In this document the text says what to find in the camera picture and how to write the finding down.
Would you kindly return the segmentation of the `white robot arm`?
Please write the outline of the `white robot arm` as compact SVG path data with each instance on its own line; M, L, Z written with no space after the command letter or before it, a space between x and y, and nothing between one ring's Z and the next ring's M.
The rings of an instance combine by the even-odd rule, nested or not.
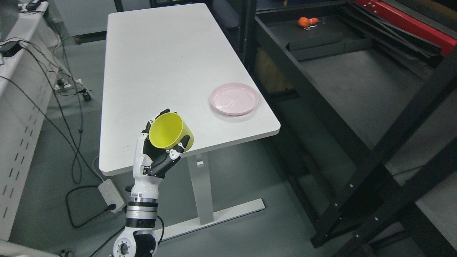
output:
M154 232L158 215L155 198L132 197L127 203L126 223L112 248L114 257L152 257L158 249Z

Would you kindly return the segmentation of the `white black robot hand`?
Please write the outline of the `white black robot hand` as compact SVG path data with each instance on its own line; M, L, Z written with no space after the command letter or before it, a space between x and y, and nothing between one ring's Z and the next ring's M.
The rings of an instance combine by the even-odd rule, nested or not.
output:
M144 197L155 198L159 196L159 184L165 178L165 174L181 158L185 147L189 142L190 136L184 136L181 142L175 145L171 150L154 147L149 139L149 131L152 122L162 114L166 114L170 109L163 110L153 119L147 121L145 128L140 132L137 139L133 178L135 180L132 186L130 198Z

